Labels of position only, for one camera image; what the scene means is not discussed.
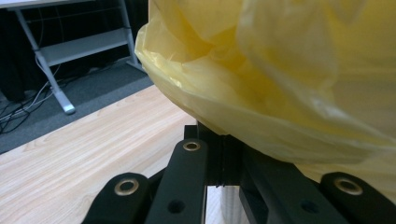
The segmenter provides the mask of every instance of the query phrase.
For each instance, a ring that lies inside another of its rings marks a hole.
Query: desk leg
[[[122,16],[122,22],[124,25],[124,31],[125,31],[126,39],[128,42],[128,48],[129,48],[129,52],[130,52],[131,58],[132,58],[132,60],[127,63],[129,65],[131,65],[132,67],[137,68],[140,71],[146,73],[146,71],[143,70],[142,65],[137,61],[136,55],[134,54],[134,35],[132,34],[131,24],[129,23],[128,11],[126,10],[125,1],[119,0],[119,5],[120,5],[121,16]]]
[[[21,11],[15,10],[15,13],[18,16],[18,20],[20,21],[23,31],[27,35],[29,42],[33,47],[33,50],[35,51],[35,56],[37,57],[44,74],[47,76],[47,79],[49,80],[49,84],[51,85],[53,94],[55,95],[62,109],[64,110],[64,113],[66,113],[67,115],[73,114],[74,112],[76,112],[76,109],[70,103],[69,99],[66,97],[66,95],[61,90],[61,88],[58,86],[58,83],[53,77],[53,74],[50,71],[50,67],[47,64],[47,61],[45,60],[44,56],[41,54],[41,51],[37,43],[35,42],[35,38],[33,37],[32,32],[30,31],[29,26],[27,25],[26,20],[23,17]]]

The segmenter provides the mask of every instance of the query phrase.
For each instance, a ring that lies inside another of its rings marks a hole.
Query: translucent yellow plastic
[[[396,202],[395,0],[151,0],[136,54],[219,134]]]

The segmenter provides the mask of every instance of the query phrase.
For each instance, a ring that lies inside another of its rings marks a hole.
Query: wooden table
[[[80,223],[113,176],[165,167],[194,123],[152,86],[1,155],[0,223]],[[208,200],[207,223],[221,223]]]

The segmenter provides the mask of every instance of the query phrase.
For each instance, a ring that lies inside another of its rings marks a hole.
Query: white desk
[[[81,57],[85,57],[104,50],[113,49],[122,45],[128,45],[128,49],[131,55],[131,61],[128,62],[128,64],[139,70],[142,70],[141,65],[138,63],[137,58],[134,54],[134,37],[131,31],[131,25],[129,23],[125,2],[123,0],[119,0],[119,5],[124,27],[98,35],[87,36],[77,40],[63,42],[52,46],[46,46],[44,48],[40,48],[37,45],[37,43],[35,42],[35,38],[33,37],[32,32],[30,31],[29,26],[21,12],[23,9],[32,7],[47,7],[60,4],[74,4],[84,1],[87,0],[6,0],[6,2],[2,2],[0,5],[0,7],[7,7],[9,10],[13,10],[16,12],[23,31],[26,33],[29,42],[33,47],[35,56],[37,57],[43,72],[47,76],[47,79],[49,80],[52,92],[58,100],[59,104],[61,105],[62,109],[64,110],[64,113],[66,114],[72,114],[76,111],[76,109],[69,101],[67,96],[64,94],[64,92],[61,90],[61,88],[58,86],[50,70],[51,66],[60,63],[66,63]]]

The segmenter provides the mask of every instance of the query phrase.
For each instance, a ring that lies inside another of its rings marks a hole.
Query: yellow plastic bag
[[[396,202],[396,1],[151,0],[136,54],[176,105]]]

